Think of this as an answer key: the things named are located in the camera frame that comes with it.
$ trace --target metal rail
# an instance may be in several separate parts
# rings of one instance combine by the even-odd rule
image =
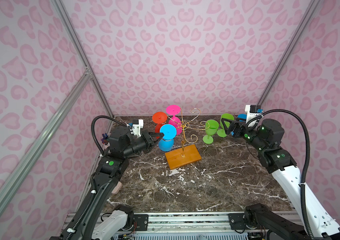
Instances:
[[[0,216],[7,208],[7,205],[11,202],[15,196],[19,187],[22,185],[24,179],[27,177],[39,157],[42,155],[44,149],[47,147],[54,133],[58,130],[60,124],[63,122],[67,114],[70,112],[72,106],[76,102],[76,99],[82,93],[82,90],[89,83],[90,75],[84,74],[75,87],[71,90],[70,94],[63,101],[60,107],[46,127],[43,129],[38,139],[33,143],[26,155],[21,159],[18,166],[8,177],[4,185],[0,189]]]
[[[286,47],[285,51],[283,52],[283,55],[281,57],[281,60],[277,64],[273,74],[270,77],[269,82],[267,83],[263,93],[261,94],[257,105],[261,105],[264,103],[266,98],[268,97],[271,89],[273,88],[274,84],[277,82],[278,77],[283,70],[283,68],[286,66],[290,56],[292,55],[295,47],[297,46],[298,42],[300,41],[303,33],[309,26],[312,18],[314,17],[314,14],[316,13],[317,9],[319,9],[319,6],[321,5],[321,2],[323,0],[311,0],[309,3],[308,8],[306,9],[305,13],[303,14],[303,17],[298,24],[292,39],[290,40],[288,46]]]
[[[243,214],[244,212],[140,212],[135,214],[148,214],[147,231],[141,233],[231,233],[228,214]],[[297,211],[275,211],[274,213],[293,222],[302,225]],[[62,229],[75,216],[75,213],[67,215]],[[100,216],[96,225],[101,223]],[[245,232],[259,232],[259,230],[245,230]]]
[[[105,98],[105,95],[103,94],[103,91],[100,88],[99,82],[96,79],[96,76],[93,74],[93,70],[91,68],[90,62],[87,59],[86,53],[79,41],[78,36],[76,35],[75,29],[71,23],[70,17],[67,13],[66,7],[63,4],[62,0],[51,0],[52,5],[54,5],[56,13],[60,17],[60,20],[62,21],[62,24],[64,28],[66,29],[68,36],[70,37],[74,48],[76,52],[78,53],[78,56],[83,64],[83,66],[86,68],[87,71],[89,71],[89,74],[91,75],[91,81],[94,84],[96,93],[98,94],[102,104],[106,108],[106,111],[108,113],[108,116],[114,117],[113,112],[111,111],[110,106],[107,103],[107,100]]]

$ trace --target blue part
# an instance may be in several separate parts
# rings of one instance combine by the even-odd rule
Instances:
[[[246,114],[239,114],[238,115],[239,118],[243,118],[243,119],[246,119],[247,118],[247,115]]]
[[[103,136],[103,138],[101,139],[102,143],[107,144],[108,143],[107,139],[109,138],[109,136],[107,135],[107,133],[102,134],[102,136]]]
[[[163,139],[161,139],[161,141],[159,141],[158,143],[159,149],[164,152],[170,151],[173,148],[173,146],[174,146],[174,138],[171,139],[170,141],[164,141]]]
[[[165,124],[161,127],[159,132],[164,133],[164,136],[163,136],[164,140],[170,140],[176,136],[177,129],[171,124]]]

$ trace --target orange wooden board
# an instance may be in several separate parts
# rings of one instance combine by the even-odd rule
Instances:
[[[182,157],[182,148],[166,152],[165,156],[171,170],[202,159],[194,144],[185,147],[185,157]]]

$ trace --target wallpaper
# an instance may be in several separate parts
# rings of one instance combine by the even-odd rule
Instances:
[[[105,110],[88,83],[1,216],[0,239],[59,236],[67,213],[75,211],[97,158],[99,150],[90,132],[97,115],[105,115]],[[99,141],[107,125],[105,119],[96,122]]]
[[[256,103],[305,0],[64,0],[116,115]]]
[[[48,0],[0,0],[0,187],[83,72]]]
[[[325,1],[265,105],[291,110],[305,122],[311,141],[307,182],[340,224],[340,1]],[[302,167],[302,128],[287,114],[274,118],[285,129],[283,147]]]

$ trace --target marble table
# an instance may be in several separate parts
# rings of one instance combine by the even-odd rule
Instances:
[[[116,119],[126,123],[144,119],[144,129],[152,132],[156,126],[151,117]],[[220,116],[200,116],[193,127],[208,119],[219,121]],[[170,170],[158,147],[131,159],[121,179],[122,189],[107,200],[103,211],[111,212],[118,204],[131,205],[135,212],[243,211],[255,203],[265,204],[272,211],[292,210],[282,188],[250,155],[243,139],[215,134],[214,142],[205,144],[205,131],[186,131],[186,137],[191,134],[198,136],[201,161]],[[178,135],[173,149],[180,145]],[[255,149],[249,149],[256,156]]]

